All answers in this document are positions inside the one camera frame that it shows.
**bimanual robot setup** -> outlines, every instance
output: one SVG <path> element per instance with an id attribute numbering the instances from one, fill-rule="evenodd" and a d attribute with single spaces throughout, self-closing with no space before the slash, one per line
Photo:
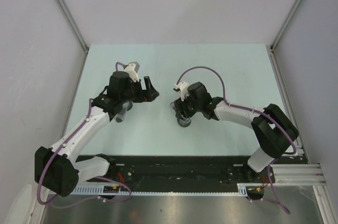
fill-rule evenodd
<path id="1" fill-rule="evenodd" d="M 123 71 L 117 70 L 118 64 L 124 67 Z M 177 122 L 181 127 L 188 127 L 193 115 L 200 112 L 206 119 L 230 121 L 251 128 L 259 143 L 259 148 L 252 156 L 107 156 L 103 154 L 81 156 L 81 150 L 94 134 L 113 119 L 122 122 L 126 111 L 132 108 L 134 102 L 151 102 L 159 96 L 149 77 L 144 77 L 146 89 L 142 89 L 137 74 L 138 69 L 137 62 L 128 65 L 118 62 L 116 71 L 110 77 L 109 85 L 98 97 L 89 101 L 89 110 L 83 120 L 49 149 L 40 147 L 36 151 L 35 181 L 39 184 L 37 200 L 40 204 L 50 203 L 57 195 L 66 197 L 77 184 L 88 180 L 111 182 L 110 187 L 105 187 L 105 192 L 126 196 L 119 200 L 112 200 L 112 197 L 104 194 L 88 198 L 102 198 L 104 202 L 124 201 L 131 197 L 132 192 L 133 194 L 202 195 L 237 192 L 239 183 L 266 184 L 264 187 L 270 183 L 276 201 L 263 199 L 263 186 L 246 187 L 246 197 L 251 202 L 256 200 L 277 202 L 287 214 L 290 214 L 274 190 L 274 174 L 270 165 L 284 154 L 296 153 L 293 141 L 298 137 L 297 129 L 277 105 L 250 108 L 230 103 L 226 99 L 225 85 L 221 76 L 208 67 L 190 68 L 177 81 L 174 90 L 180 93 L 180 98 L 170 104 Z M 193 69 L 213 71 L 222 83 L 223 96 L 211 97 L 200 82 L 190 85 L 181 81 L 182 77 Z M 290 146 L 293 152 L 285 153 Z M 40 196 L 42 186 L 55 192 L 56 195 L 46 202 L 42 201 Z"/>

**light blue table surface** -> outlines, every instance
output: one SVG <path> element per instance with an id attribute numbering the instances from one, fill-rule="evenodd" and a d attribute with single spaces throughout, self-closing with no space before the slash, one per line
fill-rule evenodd
<path id="1" fill-rule="evenodd" d="M 231 102 L 250 107 L 275 103 L 283 108 L 264 44 L 93 45 L 90 47 L 68 123 L 69 131 L 86 114 L 88 99 L 109 82 L 115 62 L 140 64 L 138 74 L 150 76 L 160 96 L 150 103 L 134 104 L 125 121 L 112 121 L 99 131 L 82 154 L 110 155 L 251 155 L 259 146 L 252 130 L 231 122 L 193 117 L 181 128 L 169 104 L 179 97 L 173 91 L 181 73 L 193 66 L 216 70 L 226 84 Z M 183 78 L 205 84 L 209 93 L 222 95 L 212 72 L 197 69 Z"/>

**red wire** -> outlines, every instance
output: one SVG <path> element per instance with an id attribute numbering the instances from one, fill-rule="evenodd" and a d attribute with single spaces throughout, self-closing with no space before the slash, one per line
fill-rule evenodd
<path id="1" fill-rule="evenodd" d="M 120 177 L 120 182 L 124 184 L 125 180 L 124 180 L 122 174 L 119 172 L 119 173 L 117 173 L 117 175 Z"/>
<path id="2" fill-rule="evenodd" d="M 266 177 L 263 175 L 263 183 L 266 183 L 266 185 L 263 188 L 266 188 L 269 185 L 269 181 L 266 179 Z"/>

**gray wall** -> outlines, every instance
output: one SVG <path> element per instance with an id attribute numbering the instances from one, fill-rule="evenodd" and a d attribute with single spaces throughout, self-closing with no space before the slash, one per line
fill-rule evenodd
<path id="1" fill-rule="evenodd" d="M 294 0 L 65 0 L 90 44 L 270 44 Z"/>
<path id="2" fill-rule="evenodd" d="M 338 206 L 338 0 L 304 0 L 276 49 L 305 150 Z"/>
<path id="3" fill-rule="evenodd" d="M 0 223 L 17 197 L 20 223 L 35 200 L 34 153 L 60 138 L 84 53 L 54 0 L 0 5 Z"/>

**metal plate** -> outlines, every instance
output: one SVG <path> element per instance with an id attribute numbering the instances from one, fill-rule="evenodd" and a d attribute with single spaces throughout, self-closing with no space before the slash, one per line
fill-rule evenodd
<path id="1" fill-rule="evenodd" d="M 41 223 L 323 223 L 311 186 L 282 187 L 276 190 L 290 209 L 292 213 L 290 216 L 285 214 L 277 204 L 250 203 L 244 197 L 140 196 L 132 197 L 123 203 L 102 203 L 91 200 L 64 210 L 47 206 Z M 71 204 L 84 197 L 87 196 L 58 198 L 55 204 Z M 266 190 L 265 198 L 273 198 L 271 189 Z"/>

